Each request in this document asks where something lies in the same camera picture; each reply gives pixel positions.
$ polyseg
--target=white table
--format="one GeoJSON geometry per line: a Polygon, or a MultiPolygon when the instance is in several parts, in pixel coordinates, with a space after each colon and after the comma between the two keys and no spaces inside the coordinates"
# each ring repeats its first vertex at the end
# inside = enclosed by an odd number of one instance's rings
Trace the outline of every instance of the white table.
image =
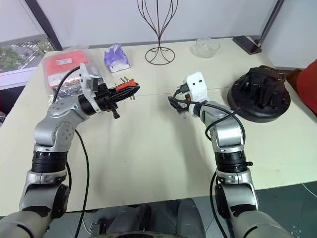
{"type": "MultiPolygon", "coordinates": [[[[215,161],[205,127],[199,119],[179,116],[167,103],[167,96],[187,75],[201,71],[209,97],[225,103],[234,80],[250,67],[271,65],[264,54],[249,56],[231,39],[218,40],[221,48],[211,59],[191,55],[193,42],[168,44],[176,58],[166,66],[144,60],[151,46],[125,47],[132,68],[115,74],[104,68],[104,49],[91,50],[109,86],[127,76],[136,79],[141,89],[135,101],[118,103],[120,119],[114,120],[112,114],[95,115],[78,127],[91,169],[87,209],[209,194],[215,161]]],[[[18,210],[26,172],[31,168],[33,130],[48,108],[42,70],[39,65],[0,128],[0,215],[18,210]]],[[[317,180],[317,119],[286,86],[292,103],[283,116],[270,123],[242,119],[245,153],[254,162],[256,189],[317,180]]],[[[86,184],[84,153],[76,136],[68,161],[73,176],[68,211],[76,211],[82,208],[86,184]]]]}

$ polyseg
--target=white sticker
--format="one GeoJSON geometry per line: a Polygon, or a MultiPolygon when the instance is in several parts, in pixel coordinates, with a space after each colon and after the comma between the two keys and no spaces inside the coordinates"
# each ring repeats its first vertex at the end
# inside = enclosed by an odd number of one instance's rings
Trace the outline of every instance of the white sticker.
{"type": "Polygon", "coordinates": [[[56,62],[57,62],[57,65],[63,65],[63,64],[67,64],[67,63],[73,63],[73,61],[71,60],[71,58],[56,60],[56,62]]]}

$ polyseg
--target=clear glass bowl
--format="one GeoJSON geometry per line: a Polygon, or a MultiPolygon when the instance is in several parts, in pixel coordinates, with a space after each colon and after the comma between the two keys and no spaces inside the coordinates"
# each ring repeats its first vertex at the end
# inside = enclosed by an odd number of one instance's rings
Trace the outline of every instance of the clear glass bowl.
{"type": "Polygon", "coordinates": [[[212,38],[199,38],[196,40],[195,45],[191,47],[191,52],[202,58],[211,58],[217,53],[219,48],[220,43],[212,38]]]}

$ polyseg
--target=purple tissue packet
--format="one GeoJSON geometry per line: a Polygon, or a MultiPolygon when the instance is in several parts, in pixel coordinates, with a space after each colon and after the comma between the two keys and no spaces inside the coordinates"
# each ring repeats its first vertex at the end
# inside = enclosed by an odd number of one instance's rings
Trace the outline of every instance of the purple tissue packet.
{"type": "Polygon", "coordinates": [[[105,65],[112,72],[130,68],[128,57],[125,55],[122,44],[114,44],[105,51],[105,65]]]}

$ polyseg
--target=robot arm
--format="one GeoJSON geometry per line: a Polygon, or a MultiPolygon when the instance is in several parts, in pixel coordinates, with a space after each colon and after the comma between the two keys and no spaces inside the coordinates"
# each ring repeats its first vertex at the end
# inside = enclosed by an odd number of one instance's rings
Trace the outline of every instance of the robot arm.
{"type": "MultiPolygon", "coordinates": [[[[179,113],[188,112],[193,117],[199,117],[206,127],[231,113],[230,108],[209,100],[200,72],[188,76],[174,97],[168,99],[179,113]],[[179,93],[185,94],[184,101],[176,99],[179,93]]],[[[238,120],[229,117],[210,127],[209,132],[217,166],[214,187],[217,209],[231,224],[235,237],[291,238],[273,218],[258,210],[258,200],[248,168],[252,162],[246,162],[244,130],[238,120]]]]}
{"type": "Polygon", "coordinates": [[[98,85],[85,64],[80,65],[83,94],[54,102],[34,131],[35,145],[31,170],[28,171],[19,212],[0,220],[0,237],[41,238],[53,219],[67,209],[69,187],[62,184],[67,153],[76,127],[89,116],[112,111],[118,118],[117,102],[134,95],[139,85],[134,80],[108,89],[98,85]]]}

